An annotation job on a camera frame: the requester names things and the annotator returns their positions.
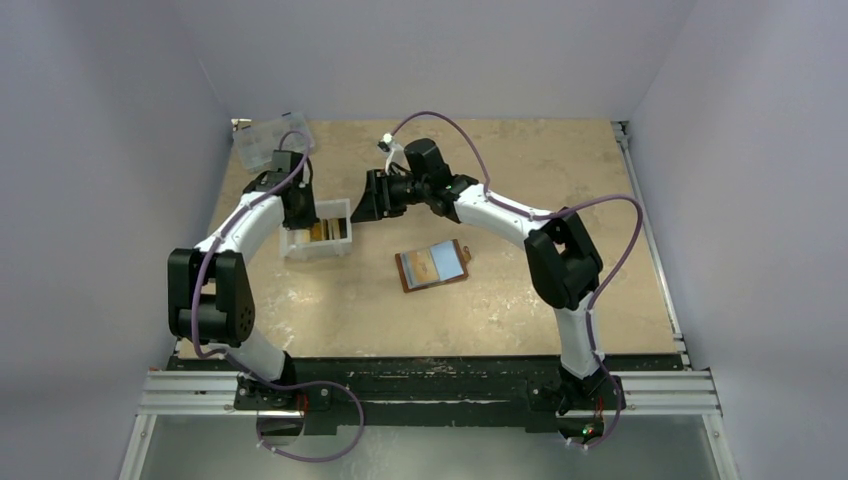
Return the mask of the gold patterned credit card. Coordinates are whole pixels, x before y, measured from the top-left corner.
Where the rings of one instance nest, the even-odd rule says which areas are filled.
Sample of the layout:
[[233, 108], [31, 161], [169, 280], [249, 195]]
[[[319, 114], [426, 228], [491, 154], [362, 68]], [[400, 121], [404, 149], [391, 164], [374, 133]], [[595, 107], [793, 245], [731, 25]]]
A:
[[410, 289], [422, 288], [440, 280], [438, 268], [429, 248], [408, 251], [401, 257]]

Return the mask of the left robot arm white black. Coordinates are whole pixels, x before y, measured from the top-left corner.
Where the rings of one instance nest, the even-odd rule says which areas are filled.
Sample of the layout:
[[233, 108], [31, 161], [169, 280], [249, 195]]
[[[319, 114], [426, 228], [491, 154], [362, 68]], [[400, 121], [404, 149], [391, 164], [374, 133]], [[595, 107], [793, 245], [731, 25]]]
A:
[[308, 154], [274, 151], [270, 168], [248, 183], [224, 222], [167, 259], [171, 333], [190, 342], [197, 358], [219, 355], [259, 383], [260, 397], [275, 409], [292, 405], [300, 386], [291, 355], [254, 328], [247, 266], [278, 228], [316, 222], [313, 175]]

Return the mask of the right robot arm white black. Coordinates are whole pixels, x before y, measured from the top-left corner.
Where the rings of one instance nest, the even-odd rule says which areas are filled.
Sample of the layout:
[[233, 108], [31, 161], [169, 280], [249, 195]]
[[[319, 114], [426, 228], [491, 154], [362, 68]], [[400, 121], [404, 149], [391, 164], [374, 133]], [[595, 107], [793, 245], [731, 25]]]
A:
[[593, 404], [605, 376], [603, 355], [586, 314], [600, 286], [603, 262], [576, 213], [557, 217], [490, 192], [478, 180], [455, 174], [429, 138], [400, 145], [386, 134], [378, 142], [383, 168], [366, 174], [354, 223], [403, 215], [425, 204], [437, 216], [482, 228], [520, 248], [536, 294], [554, 310], [560, 337], [560, 412]]

